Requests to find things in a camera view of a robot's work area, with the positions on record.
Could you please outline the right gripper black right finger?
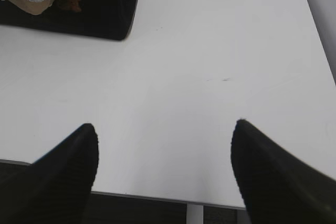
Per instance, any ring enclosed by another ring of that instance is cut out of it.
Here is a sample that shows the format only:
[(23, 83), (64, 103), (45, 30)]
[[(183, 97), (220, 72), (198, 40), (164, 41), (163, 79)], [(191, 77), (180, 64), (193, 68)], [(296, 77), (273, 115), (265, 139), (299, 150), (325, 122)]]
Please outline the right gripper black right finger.
[(335, 180), (247, 120), (236, 123), (230, 160), (251, 223), (335, 223)]

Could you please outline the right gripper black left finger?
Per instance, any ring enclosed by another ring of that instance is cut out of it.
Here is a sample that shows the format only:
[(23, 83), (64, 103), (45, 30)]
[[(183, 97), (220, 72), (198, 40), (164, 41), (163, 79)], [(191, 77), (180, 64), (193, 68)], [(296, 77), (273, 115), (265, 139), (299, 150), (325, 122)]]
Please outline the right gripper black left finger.
[(81, 223), (99, 164), (90, 123), (1, 182), (1, 223)]

